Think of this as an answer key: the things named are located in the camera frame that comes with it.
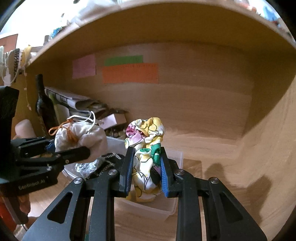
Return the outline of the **black patterned fabric item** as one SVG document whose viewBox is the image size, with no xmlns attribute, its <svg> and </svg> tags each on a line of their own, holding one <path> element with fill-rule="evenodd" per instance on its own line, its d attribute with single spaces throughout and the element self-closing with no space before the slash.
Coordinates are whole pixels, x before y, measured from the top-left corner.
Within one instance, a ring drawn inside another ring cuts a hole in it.
<svg viewBox="0 0 296 241">
<path fill-rule="evenodd" d="M 105 159 L 105 162 L 93 174 L 86 178 L 86 180 L 94 179 L 101 176 L 103 173 L 113 169 L 117 163 L 122 162 L 125 158 L 124 155 L 118 153 L 108 153 L 100 157 L 103 157 Z"/>
</svg>

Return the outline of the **clear plastic storage bin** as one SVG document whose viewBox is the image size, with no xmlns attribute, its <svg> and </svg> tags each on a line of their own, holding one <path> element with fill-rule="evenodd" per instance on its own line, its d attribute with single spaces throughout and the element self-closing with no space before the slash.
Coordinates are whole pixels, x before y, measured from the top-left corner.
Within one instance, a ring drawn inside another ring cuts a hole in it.
<svg viewBox="0 0 296 241">
<path fill-rule="evenodd" d="M 107 137 L 108 149 L 106 153 L 126 154 L 125 142 L 119 138 Z M 166 155 L 169 159 L 175 160 L 178 167 L 183 167 L 182 151 L 165 147 Z M 80 173 L 75 170 L 75 163 L 66 165 L 63 172 L 69 180 L 81 177 Z M 165 221 L 169 216 L 173 215 L 178 206 L 177 198 L 166 198 L 163 193 L 156 196 L 151 202 L 138 203 L 135 199 L 127 200 L 126 198 L 116 198 L 115 204 L 118 208 L 145 218 Z"/>
</svg>

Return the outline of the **white drawstring pouch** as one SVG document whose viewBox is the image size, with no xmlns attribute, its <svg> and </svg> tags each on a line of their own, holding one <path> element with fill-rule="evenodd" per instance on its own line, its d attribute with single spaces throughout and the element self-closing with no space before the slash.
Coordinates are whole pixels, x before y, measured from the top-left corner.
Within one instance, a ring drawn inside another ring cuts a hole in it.
<svg viewBox="0 0 296 241">
<path fill-rule="evenodd" d="M 55 137 L 56 152 L 87 147 L 90 155 L 81 163 L 90 163 L 105 154 L 108 147 L 105 131 L 99 123 L 93 111 L 89 116 L 74 114 L 59 126 L 50 128 L 48 133 Z"/>
</svg>

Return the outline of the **floral fabric scrunchie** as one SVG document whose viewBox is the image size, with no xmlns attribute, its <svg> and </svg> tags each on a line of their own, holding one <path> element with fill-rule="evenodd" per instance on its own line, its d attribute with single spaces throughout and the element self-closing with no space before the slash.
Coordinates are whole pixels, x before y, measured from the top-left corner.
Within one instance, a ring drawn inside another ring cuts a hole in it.
<svg viewBox="0 0 296 241">
<path fill-rule="evenodd" d="M 135 201 L 151 202 L 161 193 L 161 143 L 165 127 L 160 118 L 137 119 L 128 125 L 125 133 L 125 147 L 134 149 Z"/>
</svg>

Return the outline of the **silver foil ball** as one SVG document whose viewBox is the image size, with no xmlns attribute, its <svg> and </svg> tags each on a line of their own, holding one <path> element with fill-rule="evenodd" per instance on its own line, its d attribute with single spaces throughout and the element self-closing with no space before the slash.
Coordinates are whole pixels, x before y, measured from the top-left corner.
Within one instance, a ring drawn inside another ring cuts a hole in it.
<svg viewBox="0 0 296 241">
<path fill-rule="evenodd" d="M 101 165 L 105 162 L 103 157 L 98 157 L 91 163 L 80 163 L 75 164 L 75 171 L 79 173 L 84 179 L 88 178 L 93 174 Z"/>
</svg>

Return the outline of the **pink mug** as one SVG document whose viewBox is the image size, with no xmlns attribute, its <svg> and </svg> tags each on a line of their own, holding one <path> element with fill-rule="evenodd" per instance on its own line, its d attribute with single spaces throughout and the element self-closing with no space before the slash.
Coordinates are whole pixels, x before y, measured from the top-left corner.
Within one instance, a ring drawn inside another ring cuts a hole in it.
<svg viewBox="0 0 296 241">
<path fill-rule="evenodd" d="M 16 124 L 15 132 L 17 138 L 36 138 L 33 126 L 28 119 L 24 119 Z"/>
</svg>

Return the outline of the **dark wine bottle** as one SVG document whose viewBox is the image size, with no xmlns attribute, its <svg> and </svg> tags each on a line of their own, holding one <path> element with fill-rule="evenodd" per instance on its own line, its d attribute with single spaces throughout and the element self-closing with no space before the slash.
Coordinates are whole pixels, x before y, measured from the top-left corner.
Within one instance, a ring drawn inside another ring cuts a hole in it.
<svg viewBox="0 0 296 241">
<path fill-rule="evenodd" d="M 36 75 L 36 85 L 38 99 L 36 102 L 36 112 L 38 115 L 38 120 L 42 125 L 42 130 L 44 135 L 49 138 L 54 138 L 49 134 L 49 130 L 57 126 L 55 109 L 53 102 L 45 93 L 43 74 Z"/>
</svg>

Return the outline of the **stack of newspapers and books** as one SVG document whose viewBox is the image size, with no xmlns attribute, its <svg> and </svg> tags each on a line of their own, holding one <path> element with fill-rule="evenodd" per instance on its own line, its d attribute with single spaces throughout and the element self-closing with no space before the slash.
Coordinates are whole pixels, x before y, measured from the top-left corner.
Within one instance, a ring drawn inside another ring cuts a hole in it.
<svg viewBox="0 0 296 241">
<path fill-rule="evenodd" d="M 45 87 L 45 93 L 53 102 L 58 124 L 74 114 L 88 117 L 93 111 L 98 116 L 107 110 L 107 105 L 99 100 L 66 90 Z"/>
</svg>

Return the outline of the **small open cardboard box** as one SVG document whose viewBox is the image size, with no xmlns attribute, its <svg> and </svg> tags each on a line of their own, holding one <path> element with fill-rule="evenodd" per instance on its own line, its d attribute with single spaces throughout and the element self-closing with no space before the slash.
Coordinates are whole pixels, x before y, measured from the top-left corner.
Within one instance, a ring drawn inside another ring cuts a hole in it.
<svg viewBox="0 0 296 241">
<path fill-rule="evenodd" d="M 96 119 L 99 121 L 99 126 L 104 130 L 107 130 L 108 128 L 125 124 L 125 113 L 126 111 L 121 109 L 108 109 Z"/>
</svg>

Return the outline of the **pink sticky note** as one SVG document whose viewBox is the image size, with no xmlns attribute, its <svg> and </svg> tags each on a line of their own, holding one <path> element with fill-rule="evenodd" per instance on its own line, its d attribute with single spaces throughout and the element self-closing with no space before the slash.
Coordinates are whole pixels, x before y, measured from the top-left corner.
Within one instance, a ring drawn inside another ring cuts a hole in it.
<svg viewBox="0 0 296 241">
<path fill-rule="evenodd" d="M 95 55 L 90 54 L 72 61 L 72 78 L 80 79 L 96 75 Z"/>
</svg>

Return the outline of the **green sticky note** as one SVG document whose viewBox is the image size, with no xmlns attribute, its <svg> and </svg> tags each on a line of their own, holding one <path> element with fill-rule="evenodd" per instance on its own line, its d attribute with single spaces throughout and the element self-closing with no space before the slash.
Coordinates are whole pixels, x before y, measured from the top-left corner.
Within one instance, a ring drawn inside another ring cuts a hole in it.
<svg viewBox="0 0 296 241">
<path fill-rule="evenodd" d="M 104 60 L 104 66 L 115 66 L 125 64 L 143 63 L 144 57 L 142 55 L 133 56 L 116 56 Z"/>
</svg>

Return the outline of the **orange sticky note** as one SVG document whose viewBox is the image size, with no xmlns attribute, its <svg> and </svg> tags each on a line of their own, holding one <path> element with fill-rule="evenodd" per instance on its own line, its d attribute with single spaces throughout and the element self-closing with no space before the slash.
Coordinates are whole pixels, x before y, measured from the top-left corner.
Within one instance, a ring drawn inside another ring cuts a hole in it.
<svg viewBox="0 0 296 241">
<path fill-rule="evenodd" d="M 159 66 L 157 63 L 135 63 L 105 66 L 102 68 L 102 79 L 105 84 L 157 84 L 159 82 Z"/>
</svg>

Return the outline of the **wooden shelf board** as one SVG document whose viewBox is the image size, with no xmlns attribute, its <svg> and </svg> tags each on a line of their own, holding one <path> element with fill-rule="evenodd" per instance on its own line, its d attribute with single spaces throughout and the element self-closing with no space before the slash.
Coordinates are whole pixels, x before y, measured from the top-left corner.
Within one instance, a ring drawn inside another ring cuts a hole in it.
<svg viewBox="0 0 296 241">
<path fill-rule="evenodd" d="M 46 44 L 29 66 L 111 47 L 162 42 L 201 42 L 295 55 L 290 37 L 229 1 L 128 1 L 72 24 Z"/>
</svg>

